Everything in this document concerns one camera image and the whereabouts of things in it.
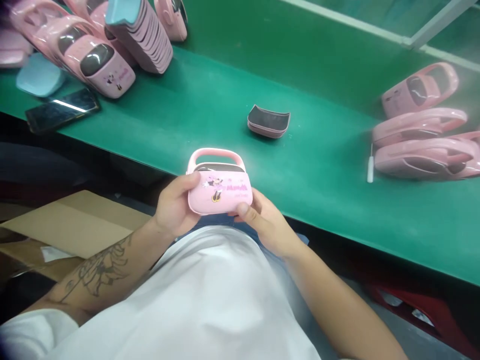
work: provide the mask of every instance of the hand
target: hand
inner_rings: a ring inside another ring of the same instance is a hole
[[[158,197],[156,213],[153,217],[157,231],[172,240],[192,230],[199,222],[200,215],[190,210],[188,191],[200,182],[200,174],[195,171],[173,180]]]
[[[253,192],[251,206],[245,202],[239,204],[236,208],[239,217],[234,221],[244,221],[255,229],[263,246],[276,256],[281,258],[291,256],[295,249],[303,244],[302,241],[275,205],[257,189],[251,190]]]

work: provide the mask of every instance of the light blue plastic part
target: light blue plastic part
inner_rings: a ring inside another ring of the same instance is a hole
[[[141,4],[142,0],[108,0],[105,24],[133,25],[139,17]]]
[[[41,53],[33,53],[16,76],[16,87],[39,98],[52,95],[63,85],[65,71]]]

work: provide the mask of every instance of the arm tattoo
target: arm tattoo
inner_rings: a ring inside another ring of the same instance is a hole
[[[79,284],[91,295],[98,297],[102,285],[111,286],[115,280],[126,278],[129,274],[122,271],[122,267],[128,263],[124,255],[125,248],[132,244],[132,235],[133,233],[85,260],[76,270],[78,279],[66,284],[66,294],[60,302],[63,303]]]

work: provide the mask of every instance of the smartphone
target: smartphone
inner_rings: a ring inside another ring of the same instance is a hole
[[[87,88],[25,111],[34,134],[46,134],[100,110],[95,95]]]

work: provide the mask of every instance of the cartoon sticker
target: cartoon sticker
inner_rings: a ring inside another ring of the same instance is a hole
[[[203,187],[204,188],[208,188],[208,187],[213,187],[215,189],[215,193],[213,194],[213,196],[211,197],[211,200],[214,202],[214,203],[218,203],[220,201],[220,195],[222,194],[222,190],[225,188],[223,185],[222,185],[222,182],[224,180],[219,178],[219,177],[212,177],[212,176],[209,176],[208,177],[208,180],[205,181],[203,183]]]
[[[114,84],[118,91],[122,91],[122,85],[120,84],[120,80],[115,77],[113,73],[109,73],[107,77],[104,77],[106,80],[107,86],[110,86]]]

